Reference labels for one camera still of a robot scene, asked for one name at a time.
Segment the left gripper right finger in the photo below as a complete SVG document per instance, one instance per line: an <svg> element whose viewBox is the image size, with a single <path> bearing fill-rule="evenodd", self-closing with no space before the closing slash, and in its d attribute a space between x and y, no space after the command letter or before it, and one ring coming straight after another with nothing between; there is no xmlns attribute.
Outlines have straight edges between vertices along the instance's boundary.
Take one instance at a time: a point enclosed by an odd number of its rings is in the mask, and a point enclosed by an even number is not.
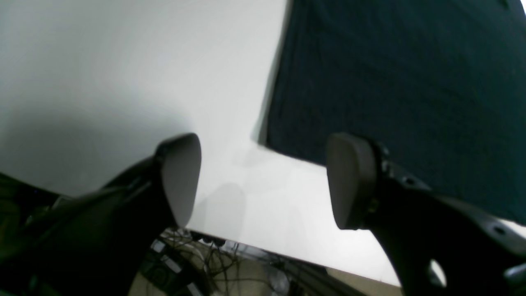
<svg viewBox="0 0 526 296"><path fill-rule="evenodd" d="M387 149L330 135L326 169L342 230L370 230L406 296L524 296L525 238L473 205L432 191Z"/></svg>

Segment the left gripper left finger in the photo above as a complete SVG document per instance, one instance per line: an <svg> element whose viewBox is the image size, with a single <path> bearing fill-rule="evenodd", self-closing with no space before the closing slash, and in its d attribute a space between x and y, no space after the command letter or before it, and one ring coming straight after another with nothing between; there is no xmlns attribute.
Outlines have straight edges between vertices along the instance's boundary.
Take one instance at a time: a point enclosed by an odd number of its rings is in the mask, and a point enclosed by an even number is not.
<svg viewBox="0 0 526 296"><path fill-rule="evenodd" d="M1 244L2 296L126 296L152 242L191 217L201 168L195 133L103 188L59 204Z"/></svg>

